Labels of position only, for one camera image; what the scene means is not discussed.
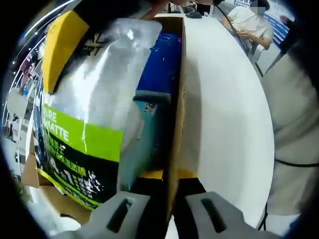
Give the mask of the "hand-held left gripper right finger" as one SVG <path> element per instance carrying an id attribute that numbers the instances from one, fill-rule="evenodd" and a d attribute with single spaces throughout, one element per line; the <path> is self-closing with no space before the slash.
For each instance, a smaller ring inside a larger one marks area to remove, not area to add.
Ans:
<path id="1" fill-rule="evenodd" d="M 178 170 L 174 222 L 180 239 L 275 239 L 244 221 L 241 210 L 215 192 L 207 192 L 198 177 Z"/>

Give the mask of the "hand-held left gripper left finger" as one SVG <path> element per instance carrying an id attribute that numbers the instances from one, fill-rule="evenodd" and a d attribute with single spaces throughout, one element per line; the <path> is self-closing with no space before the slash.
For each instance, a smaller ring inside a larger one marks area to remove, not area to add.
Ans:
<path id="1" fill-rule="evenodd" d="M 135 192 L 121 191 L 96 208 L 89 222 L 74 232 L 76 239 L 163 239 L 178 187 L 178 170 L 158 183 L 140 178 Z"/>

